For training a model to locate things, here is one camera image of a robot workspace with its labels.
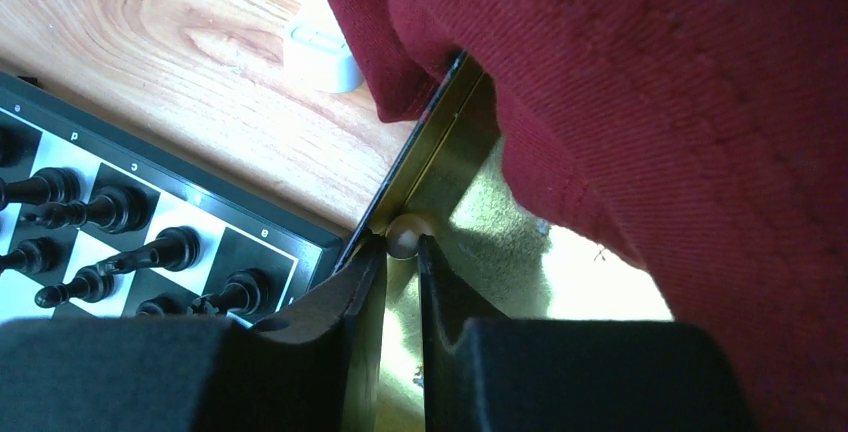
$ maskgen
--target white plastic object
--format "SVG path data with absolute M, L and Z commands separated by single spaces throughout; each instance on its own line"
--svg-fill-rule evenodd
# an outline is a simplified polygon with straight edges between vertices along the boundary
M 340 94 L 364 78 L 327 0 L 302 0 L 283 38 L 283 66 L 307 87 Z

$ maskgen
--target wood grain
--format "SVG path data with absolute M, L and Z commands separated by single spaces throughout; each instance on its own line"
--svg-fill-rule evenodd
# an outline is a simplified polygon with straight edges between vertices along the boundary
M 329 95 L 286 75 L 299 1 L 0 0 L 0 60 L 352 229 L 411 124 L 380 124 L 364 86 Z

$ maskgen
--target chessboard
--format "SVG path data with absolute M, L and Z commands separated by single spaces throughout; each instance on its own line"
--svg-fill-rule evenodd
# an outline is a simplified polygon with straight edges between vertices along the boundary
M 0 324 L 228 316 L 328 278 L 338 234 L 0 74 Z

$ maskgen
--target maroon fabric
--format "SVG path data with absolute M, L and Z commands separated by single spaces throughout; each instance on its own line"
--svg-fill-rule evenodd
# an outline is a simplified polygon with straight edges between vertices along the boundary
M 769 430 L 848 429 L 848 0 L 330 0 L 384 121 L 467 50 L 516 200 L 648 270 Z

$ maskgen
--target wooden table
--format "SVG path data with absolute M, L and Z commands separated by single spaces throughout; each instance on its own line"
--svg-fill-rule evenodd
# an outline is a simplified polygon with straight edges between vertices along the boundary
M 285 74 L 299 0 L 0 0 L 0 61 L 181 155 L 347 229 L 411 130 L 363 86 Z

